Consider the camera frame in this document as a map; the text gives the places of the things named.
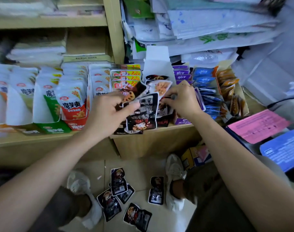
pink paper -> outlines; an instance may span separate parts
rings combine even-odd
[[[247,142],[255,144],[275,135],[290,124],[290,121],[267,109],[228,127]]]

white sneaker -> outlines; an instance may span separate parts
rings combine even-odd
[[[89,178],[79,171],[71,171],[68,176],[67,188],[70,189],[75,195],[87,194],[92,203],[91,210],[83,217],[76,217],[84,227],[91,230],[102,218],[102,208],[99,202],[91,193]]]
[[[167,191],[166,191],[166,206],[172,211],[181,211],[184,205],[184,199],[177,199],[171,195],[169,192],[170,183],[179,179],[185,179],[187,172],[183,170],[183,165],[180,158],[171,154],[166,160],[165,166],[166,175],[168,177],[167,181]]]

person's left hand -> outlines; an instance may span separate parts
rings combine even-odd
[[[96,143],[110,136],[127,116],[140,107],[140,103],[137,102],[116,111],[115,106],[120,104],[124,97],[120,92],[112,92],[94,98],[92,110],[83,129],[88,138]]]

tile floor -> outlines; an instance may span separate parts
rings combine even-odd
[[[126,181],[135,189],[134,195],[123,205],[122,212],[117,214],[109,222],[103,219],[92,230],[86,229],[78,220],[74,219],[70,224],[60,228],[65,232],[131,232],[137,231],[134,226],[130,226],[122,221],[129,203],[133,202],[140,208],[150,211],[151,217],[148,231],[161,232],[184,232],[195,210],[195,206],[185,201],[184,209],[174,213],[169,211],[165,205],[158,206],[147,202],[152,176],[165,176],[166,156],[149,156],[133,160],[101,160],[88,163],[79,163],[75,167],[84,172],[91,181],[91,190],[98,196],[108,189],[110,182],[110,170],[112,168],[123,167],[126,173]]]

sock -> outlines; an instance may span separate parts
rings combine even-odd
[[[169,192],[170,192],[170,194],[171,194],[172,196],[174,196],[176,199],[180,199],[180,198],[176,197],[176,195],[175,195],[174,192],[173,192],[173,183],[174,183],[174,181],[171,181],[170,186],[169,186]]]

